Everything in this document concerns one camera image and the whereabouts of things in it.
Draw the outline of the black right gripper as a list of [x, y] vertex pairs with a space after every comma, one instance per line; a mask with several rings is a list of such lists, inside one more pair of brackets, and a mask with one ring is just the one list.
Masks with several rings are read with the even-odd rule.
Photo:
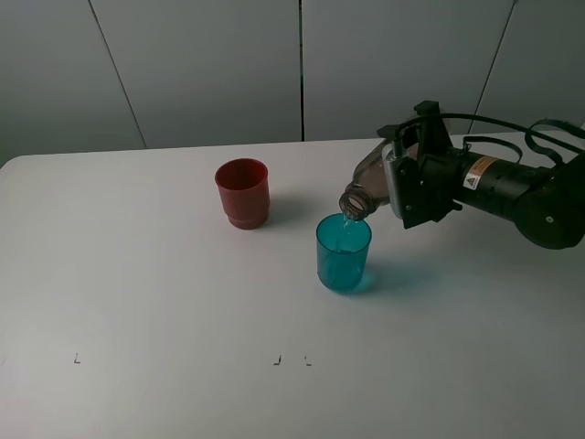
[[438, 102], [423, 101], [414, 110], [421, 122], [386, 124], [377, 135], [383, 146], [399, 140], [406, 151], [418, 149], [426, 187], [493, 215], [526, 215], [531, 210], [533, 194], [548, 179], [547, 168], [455, 148]]

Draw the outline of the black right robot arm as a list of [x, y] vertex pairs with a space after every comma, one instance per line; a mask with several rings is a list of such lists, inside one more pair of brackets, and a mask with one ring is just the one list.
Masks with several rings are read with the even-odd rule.
[[[572, 248], [584, 238], [584, 150], [539, 131], [553, 127], [574, 138], [583, 129], [555, 119], [528, 127], [469, 113], [442, 112], [432, 101], [415, 116], [378, 129], [389, 204], [407, 229], [443, 220], [470, 206], [512, 222], [529, 241], [549, 250]], [[508, 128], [502, 137], [467, 134], [454, 146], [448, 120]]]

